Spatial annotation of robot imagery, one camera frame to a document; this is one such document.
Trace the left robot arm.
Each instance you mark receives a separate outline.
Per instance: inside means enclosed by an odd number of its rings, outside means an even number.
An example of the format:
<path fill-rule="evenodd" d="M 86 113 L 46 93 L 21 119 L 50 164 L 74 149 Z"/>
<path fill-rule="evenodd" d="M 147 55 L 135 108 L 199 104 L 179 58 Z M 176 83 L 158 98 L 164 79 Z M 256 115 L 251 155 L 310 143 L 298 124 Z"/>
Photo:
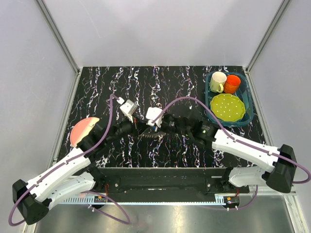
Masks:
<path fill-rule="evenodd" d="M 62 201 L 84 192 L 107 192 L 109 179 L 96 168 L 106 145 L 132 134 L 141 135 L 148 125 L 134 117 L 111 125 L 97 117 L 79 121 L 71 131 L 73 149 L 63 159 L 37 177 L 17 180 L 13 186 L 13 209 L 23 222 L 32 225 Z"/>

